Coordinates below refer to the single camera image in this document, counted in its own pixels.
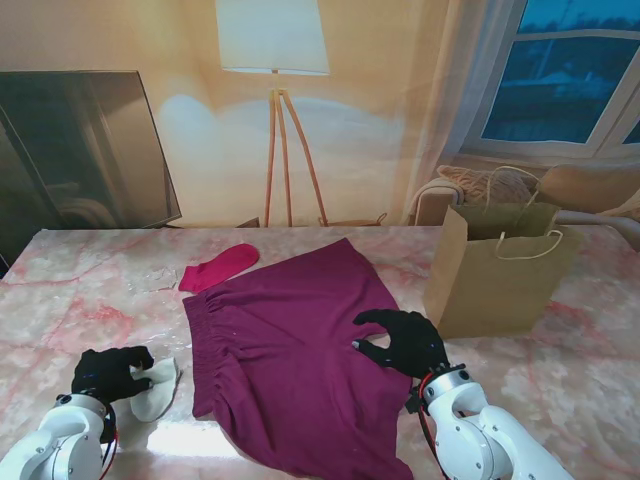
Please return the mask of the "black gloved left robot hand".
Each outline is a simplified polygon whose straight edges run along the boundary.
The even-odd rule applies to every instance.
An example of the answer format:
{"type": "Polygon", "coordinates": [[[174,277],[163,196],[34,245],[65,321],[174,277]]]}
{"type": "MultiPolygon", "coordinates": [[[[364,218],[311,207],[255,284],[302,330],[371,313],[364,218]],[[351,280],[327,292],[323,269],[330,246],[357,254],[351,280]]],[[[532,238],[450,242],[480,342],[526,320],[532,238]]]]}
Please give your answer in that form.
{"type": "Polygon", "coordinates": [[[151,388],[151,380],[134,379],[131,368],[148,370],[154,359],[145,346],[86,350],[75,367],[72,394],[91,396],[103,404],[134,397],[151,388]]]}

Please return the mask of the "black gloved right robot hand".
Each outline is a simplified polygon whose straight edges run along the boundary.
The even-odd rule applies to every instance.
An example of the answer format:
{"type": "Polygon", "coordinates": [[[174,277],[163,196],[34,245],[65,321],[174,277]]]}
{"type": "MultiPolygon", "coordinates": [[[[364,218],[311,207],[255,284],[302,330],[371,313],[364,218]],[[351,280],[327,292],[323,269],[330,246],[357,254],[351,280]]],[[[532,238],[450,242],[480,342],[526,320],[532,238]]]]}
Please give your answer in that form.
{"type": "Polygon", "coordinates": [[[386,348],[368,340],[353,342],[354,348],[383,368],[417,379],[424,379],[439,368],[448,368],[450,362],[436,327],[418,312],[396,310],[369,310],[358,314],[354,325],[377,324],[389,335],[386,348]]]}

